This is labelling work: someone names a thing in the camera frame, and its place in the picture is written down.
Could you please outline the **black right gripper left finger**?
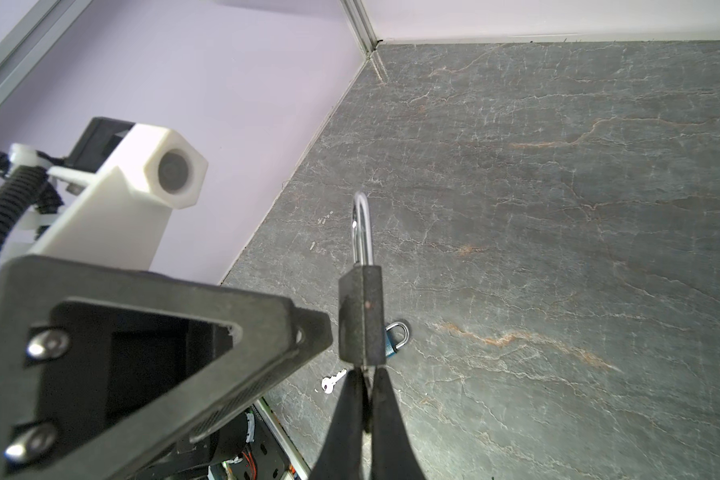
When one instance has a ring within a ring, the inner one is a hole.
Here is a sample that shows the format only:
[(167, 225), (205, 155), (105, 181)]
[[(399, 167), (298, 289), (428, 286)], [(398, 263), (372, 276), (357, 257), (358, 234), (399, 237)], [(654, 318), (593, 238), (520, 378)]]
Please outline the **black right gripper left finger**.
[(359, 480), (362, 471), (362, 442), (366, 427), (368, 391), (362, 369), (345, 377), (332, 421), (312, 480)]

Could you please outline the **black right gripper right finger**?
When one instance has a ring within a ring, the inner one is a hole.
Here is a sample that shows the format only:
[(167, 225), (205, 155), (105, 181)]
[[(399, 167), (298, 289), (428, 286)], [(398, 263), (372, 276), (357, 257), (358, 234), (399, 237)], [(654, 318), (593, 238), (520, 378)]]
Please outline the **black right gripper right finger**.
[(384, 367), (375, 370), (371, 409), (371, 478), (424, 480), (425, 475), (410, 445), (390, 375)]

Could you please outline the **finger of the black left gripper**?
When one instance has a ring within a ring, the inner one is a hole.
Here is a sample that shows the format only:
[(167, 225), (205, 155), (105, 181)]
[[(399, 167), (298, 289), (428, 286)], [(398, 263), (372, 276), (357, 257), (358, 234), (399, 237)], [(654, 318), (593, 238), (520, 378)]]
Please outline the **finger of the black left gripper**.
[(26, 256), (0, 272), (0, 479), (190, 478), (332, 342), (290, 299)]

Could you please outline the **dark grey padlock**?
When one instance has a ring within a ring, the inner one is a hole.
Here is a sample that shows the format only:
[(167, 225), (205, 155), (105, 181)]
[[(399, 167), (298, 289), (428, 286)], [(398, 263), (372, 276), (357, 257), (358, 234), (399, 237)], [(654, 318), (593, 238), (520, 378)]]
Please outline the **dark grey padlock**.
[(359, 367), (386, 363), (382, 269), (374, 261), (367, 196), (353, 197), (351, 245), (354, 264), (339, 280), (340, 358)]

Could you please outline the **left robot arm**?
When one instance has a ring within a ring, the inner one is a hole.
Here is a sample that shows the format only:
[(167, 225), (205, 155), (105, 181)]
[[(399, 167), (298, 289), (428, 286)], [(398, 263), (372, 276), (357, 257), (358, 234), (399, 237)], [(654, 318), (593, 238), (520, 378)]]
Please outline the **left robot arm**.
[[(0, 187), (0, 249), (49, 188)], [(285, 297), (46, 256), (0, 264), (0, 479), (123, 479), (219, 429), (327, 349)]]

